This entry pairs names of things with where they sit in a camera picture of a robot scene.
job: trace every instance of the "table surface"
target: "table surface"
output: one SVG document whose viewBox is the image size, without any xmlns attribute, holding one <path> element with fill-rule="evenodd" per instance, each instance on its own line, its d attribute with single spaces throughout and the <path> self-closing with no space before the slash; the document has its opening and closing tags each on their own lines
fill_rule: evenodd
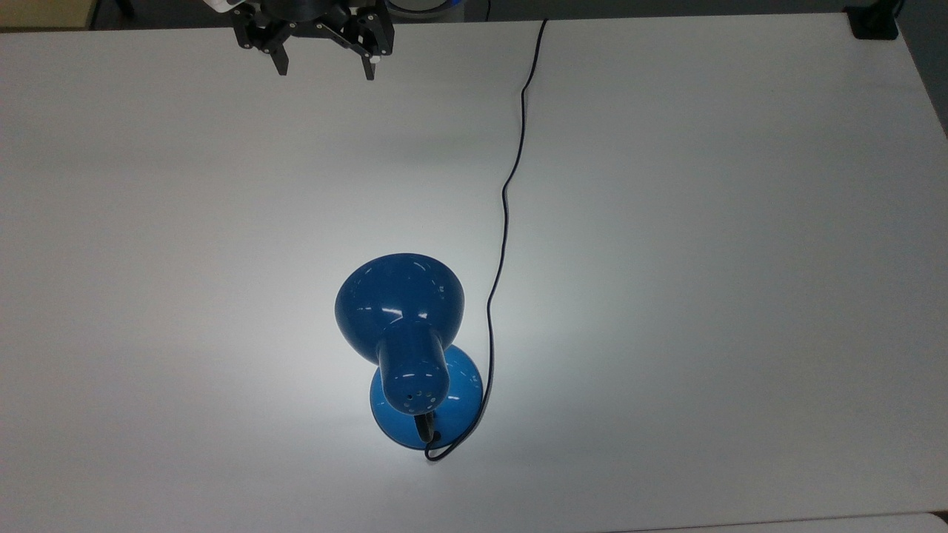
<svg viewBox="0 0 948 533">
<path fill-rule="evenodd" d="M 227 30 L 0 36 L 0 529 L 610 531 L 948 507 L 948 143 L 845 16 L 553 22 L 480 428 L 374 424 L 341 282 L 483 305 L 538 24 L 377 79 Z"/>
</svg>

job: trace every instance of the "blue object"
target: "blue object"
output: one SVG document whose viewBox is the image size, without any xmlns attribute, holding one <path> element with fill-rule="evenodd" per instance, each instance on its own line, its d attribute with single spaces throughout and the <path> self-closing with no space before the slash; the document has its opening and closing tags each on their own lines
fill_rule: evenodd
<svg viewBox="0 0 948 533">
<path fill-rule="evenodd" d="M 477 417 L 483 397 L 481 373 L 463 350 L 457 346 L 448 347 L 445 350 L 445 360 L 447 372 L 450 374 L 450 386 L 447 389 L 447 398 L 434 410 L 434 430 L 438 439 L 432 443 L 433 448 L 443 448 L 465 432 Z M 425 448 L 425 443 L 421 441 L 415 428 L 414 417 L 396 411 L 386 399 L 382 392 L 380 371 L 376 370 L 372 378 L 369 399 L 372 402 L 375 422 L 391 440 L 414 450 Z"/>
<path fill-rule="evenodd" d="M 445 349 L 458 334 L 464 307 L 461 282 L 447 266 L 396 253 L 371 260 L 342 284 L 336 322 L 349 344 L 378 365 L 390 406 L 415 416 L 447 397 Z"/>
</svg>

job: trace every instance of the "lamp shade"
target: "lamp shade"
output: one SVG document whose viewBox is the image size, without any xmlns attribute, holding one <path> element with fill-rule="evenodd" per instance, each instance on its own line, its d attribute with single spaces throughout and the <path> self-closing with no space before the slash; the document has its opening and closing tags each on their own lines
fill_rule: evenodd
<svg viewBox="0 0 948 533">
<path fill-rule="evenodd" d="M 410 415 L 434 411 L 450 385 L 445 350 L 461 327 L 461 282 L 440 261 L 396 253 L 360 266 L 336 297 L 343 337 L 378 365 L 382 393 Z"/>
</svg>

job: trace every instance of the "black cable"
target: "black cable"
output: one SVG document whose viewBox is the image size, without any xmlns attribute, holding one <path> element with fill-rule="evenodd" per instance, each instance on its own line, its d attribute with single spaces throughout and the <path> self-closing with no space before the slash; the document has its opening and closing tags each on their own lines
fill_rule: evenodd
<svg viewBox="0 0 948 533">
<path fill-rule="evenodd" d="M 527 76 L 527 83 L 525 83 L 523 88 L 520 90 L 520 143 L 517 145 L 517 158 L 514 159 L 514 168 L 511 169 L 510 175 L 507 177 L 507 180 L 503 182 L 503 188 L 501 189 L 501 202 L 503 204 L 503 237 L 501 238 L 501 258 L 497 262 L 497 274 L 494 275 L 494 284 L 490 287 L 490 295 L 487 296 L 487 337 L 490 341 L 490 356 L 487 362 L 487 384 L 483 389 L 483 400 L 481 401 L 481 407 L 477 411 L 477 416 L 474 417 L 474 421 L 471 422 L 471 425 L 467 426 L 465 432 L 461 433 L 461 436 L 449 444 L 444 451 L 438 455 L 431 455 L 431 451 L 434 450 L 432 447 L 434 442 L 430 442 L 427 446 L 425 446 L 425 458 L 432 462 L 440 461 L 447 457 L 452 451 L 460 446 L 461 443 L 464 442 L 465 439 L 467 439 L 467 437 L 472 432 L 474 432 L 475 429 L 477 429 L 478 424 L 481 423 L 484 409 L 487 408 L 487 400 L 490 399 L 490 391 L 494 386 L 494 320 L 491 315 L 491 304 L 494 302 L 494 294 L 497 293 L 497 285 L 501 282 L 503 260 L 507 257 L 507 235 L 510 233 L 510 202 L 507 200 L 507 189 L 510 187 L 511 180 L 514 179 L 514 174 L 517 173 L 517 167 L 520 165 L 520 156 L 523 155 L 523 140 L 527 133 L 527 88 L 530 87 L 530 82 L 533 80 L 533 75 L 535 72 L 537 72 L 539 46 L 540 43 L 543 42 L 543 30 L 546 29 L 546 23 L 549 22 L 549 20 L 550 19 L 543 19 L 543 23 L 539 26 L 539 33 L 537 34 L 537 46 L 534 48 L 534 60 L 533 64 L 530 65 L 530 75 Z"/>
</svg>

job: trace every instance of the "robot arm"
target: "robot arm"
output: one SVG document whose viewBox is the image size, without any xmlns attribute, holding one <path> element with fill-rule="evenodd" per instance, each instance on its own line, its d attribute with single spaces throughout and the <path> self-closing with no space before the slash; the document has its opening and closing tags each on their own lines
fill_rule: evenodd
<svg viewBox="0 0 948 533">
<path fill-rule="evenodd" d="M 290 37 L 330 39 L 359 55 L 367 80 L 375 64 L 392 54 L 395 30 L 385 0 L 204 0 L 230 22 L 242 48 L 257 48 L 272 58 L 285 76 L 289 57 L 283 43 Z"/>
<path fill-rule="evenodd" d="M 235 6 L 243 4 L 244 0 L 204 0 L 204 3 L 218 13 L 224 13 L 234 9 Z"/>
</svg>

